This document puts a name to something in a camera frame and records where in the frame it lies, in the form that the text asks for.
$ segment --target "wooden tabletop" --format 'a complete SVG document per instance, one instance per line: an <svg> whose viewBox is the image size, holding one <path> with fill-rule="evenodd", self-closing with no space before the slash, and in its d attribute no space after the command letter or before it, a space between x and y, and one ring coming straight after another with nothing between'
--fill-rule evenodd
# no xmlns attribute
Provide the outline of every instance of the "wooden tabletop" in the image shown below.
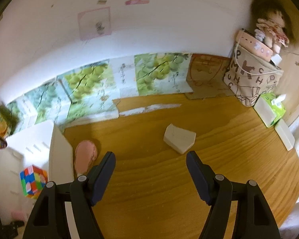
<svg viewBox="0 0 299 239"><path fill-rule="evenodd" d="M201 161L231 181L255 180L278 226L299 196L299 159L287 151L274 128L266 128L253 108L235 97L188 100L183 94L122 99L120 111L157 103L181 107L119 117L65 130L75 149L84 139L107 151L116 168L103 199L93 208L106 239L197 239L209 207L201 201L186 168L186 154L163 136L174 125L197 133L192 147ZM225 238L231 238L237 202L232 202Z"/></svg>

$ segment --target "brown hair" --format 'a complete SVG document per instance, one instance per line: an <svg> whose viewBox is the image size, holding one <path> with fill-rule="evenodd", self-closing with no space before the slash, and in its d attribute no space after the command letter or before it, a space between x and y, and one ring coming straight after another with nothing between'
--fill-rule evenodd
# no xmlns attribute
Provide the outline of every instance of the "brown hair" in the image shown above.
<svg viewBox="0 0 299 239"><path fill-rule="evenodd" d="M284 33L289 38L290 42L294 41L294 36L292 32L292 25L289 15L286 13L282 5L280 5L276 0L253 0L251 4L251 14L253 16L254 22L257 19L268 19L268 12L280 11L285 22L285 27L283 28Z"/></svg>

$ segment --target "pink hairbrush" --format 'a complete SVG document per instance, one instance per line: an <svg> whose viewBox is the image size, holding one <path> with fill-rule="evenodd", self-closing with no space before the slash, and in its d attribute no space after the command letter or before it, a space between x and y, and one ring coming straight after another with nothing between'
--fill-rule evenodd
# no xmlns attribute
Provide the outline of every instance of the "pink hairbrush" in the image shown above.
<svg viewBox="0 0 299 239"><path fill-rule="evenodd" d="M74 168L77 176L80 176L88 171L97 157L97 149L94 143L90 140L81 141L75 150Z"/></svg>

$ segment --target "white rope handle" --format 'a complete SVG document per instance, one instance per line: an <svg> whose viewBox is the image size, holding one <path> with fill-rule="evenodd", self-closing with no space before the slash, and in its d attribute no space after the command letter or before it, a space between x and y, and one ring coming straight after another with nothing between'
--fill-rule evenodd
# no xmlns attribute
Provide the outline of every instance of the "white rope handle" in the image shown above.
<svg viewBox="0 0 299 239"><path fill-rule="evenodd" d="M243 69L239 63L238 63L238 60L237 60L237 49L238 49L238 46L239 46L239 42L240 42L240 39L242 38L242 35L240 35L239 39L238 39L238 42L237 42L237 45L235 47L235 50L234 50L234 58L235 58L235 62L237 64L237 66L244 72L246 72L247 74L250 74L250 75L264 75L264 74L270 74L270 73L275 73L275 72L279 72L279 70L277 71L273 71L273 72L264 72L264 73L250 73L248 71L246 71L245 69Z"/></svg>

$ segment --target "silver screw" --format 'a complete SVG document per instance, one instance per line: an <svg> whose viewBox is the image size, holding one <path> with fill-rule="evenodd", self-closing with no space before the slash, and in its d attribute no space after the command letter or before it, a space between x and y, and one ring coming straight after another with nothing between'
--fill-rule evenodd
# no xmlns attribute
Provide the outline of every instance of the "silver screw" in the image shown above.
<svg viewBox="0 0 299 239"><path fill-rule="evenodd" d="M48 182L48 183L46 184L46 187L47 187L47 188L51 188L51 187L53 187L53 185L54 185L53 182Z"/></svg>
<svg viewBox="0 0 299 239"><path fill-rule="evenodd" d="M86 176L85 175L81 175L77 179L79 180L79 182L84 182L86 180Z"/></svg>
<svg viewBox="0 0 299 239"><path fill-rule="evenodd" d="M249 181L249 184L250 184L251 186L256 186L256 185L257 185L257 183L256 183L254 180L250 180L250 181Z"/></svg>
<svg viewBox="0 0 299 239"><path fill-rule="evenodd" d="M222 176L221 174L216 174L215 178L216 178L216 180L219 180L219 181L224 180L224 176Z"/></svg>

